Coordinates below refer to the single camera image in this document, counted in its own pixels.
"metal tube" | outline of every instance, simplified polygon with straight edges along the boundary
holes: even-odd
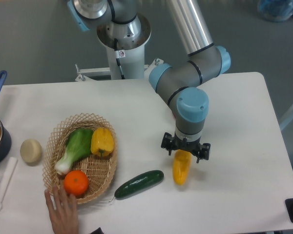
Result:
[[[213,43],[197,0],[168,0],[167,3],[188,54]]]

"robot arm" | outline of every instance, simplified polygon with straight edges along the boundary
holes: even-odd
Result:
[[[150,73],[149,81],[176,117],[174,137],[165,133],[162,148],[182,149],[200,159],[209,158],[210,144],[200,144],[209,110],[207,94],[197,86],[217,77],[230,67],[230,56],[216,47],[210,37],[197,0],[167,1],[189,61],[180,68],[161,64]]]

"blue joint cap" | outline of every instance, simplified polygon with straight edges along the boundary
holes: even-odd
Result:
[[[209,112],[209,97],[195,87],[184,89],[178,96],[177,110],[185,120],[191,123],[201,122]]]
[[[230,54],[226,51],[225,47],[216,46],[216,48],[219,50],[220,55],[221,55],[221,70],[220,70],[219,74],[223,74],[231,66]]]
[[[77,14],[77,12],[76,12],[71,0],[68,1],[67,6],[69,8],[69,11],[72,13],[72,15],[73,15],[73,17],[75,19],[75,22],[77,23],[77,25],[80,28],[80,30],[82,32],[89,31],[90,29],[84,24],[84,22],[81,20],[81,18]]]
[[[157,83],[160,80],[162,74],[171,67],[167,63],[163,63],[160,65],[157,65],[150,73],[148,77],[148,81],[150,82],[152,88],[156,91]]]

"metal bracket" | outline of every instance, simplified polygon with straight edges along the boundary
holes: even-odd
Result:
[[[151,71],[159,64],[164,63],[163,60],[156,58],[151,65],[145,65],[145,79],[148,79]],[[111,75],[109,67],[104,68],[91,68],[91,69],[79,69],[78,65],[75,64],[77,77],[75,81],[96,81],[103,80],[102,77],[107,77]]]

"yellow bell pepper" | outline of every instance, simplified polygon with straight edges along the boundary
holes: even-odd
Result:
[[[183,185],[188,177],[192,154],[187,151],[178,150],[175,153],[172,166],[172,177],[176,184]]]
[[[114,139],[108,128],[98,128],[93,132],[91,152],[98,156],[108,156],[114,150]]]

